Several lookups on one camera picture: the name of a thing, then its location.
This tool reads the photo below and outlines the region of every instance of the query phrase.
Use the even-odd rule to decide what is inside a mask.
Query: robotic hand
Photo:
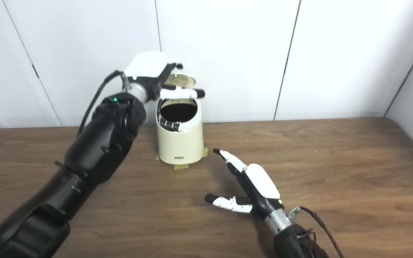
[[[316,238],[314,240],[310,238],[312,230],[305,230],[292,222],[292,218],[303,209],[308,211],[317,222],[323,223],[316,213],[304,207],[296,207],[291,212],[286,213],[280,200],[280,193],[264,168],[257,164],[245,165],[236,156],[224,150],[213,149],[213,152],[225,160],[228,169],[236,176],[248,197],[227,198],[207,194],[205,196],[206,202],[233,212],[253,211],[256,213],[274,235],[274,250],[279,257],[328,258],[327,253],[317,245]],[[326,226],[320,225],[333,241],[340,257],[343,257]]]
[[[175,68],[181,69],[182,64],[161,52],[145,52],[124,72],[115,71],[105,79],[65,154],[65,163],[56,163],[59,170],[44,188],[0,224],[0,258],[52,257],[69,235],[69,220],[127,156],[146,120],[144,104],[161,93],[177,99],[205,95],[202,90],[164,87]],[[106,97],[84,127],[101,90],[117,76],[123,91]]]

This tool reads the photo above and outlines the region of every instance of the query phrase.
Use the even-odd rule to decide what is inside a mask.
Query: open lid
[[[165,81],[166,85],[174,85],[181,88],[192,88],[195,86],[195,79],[190,75],[183,73],[172,73]]]

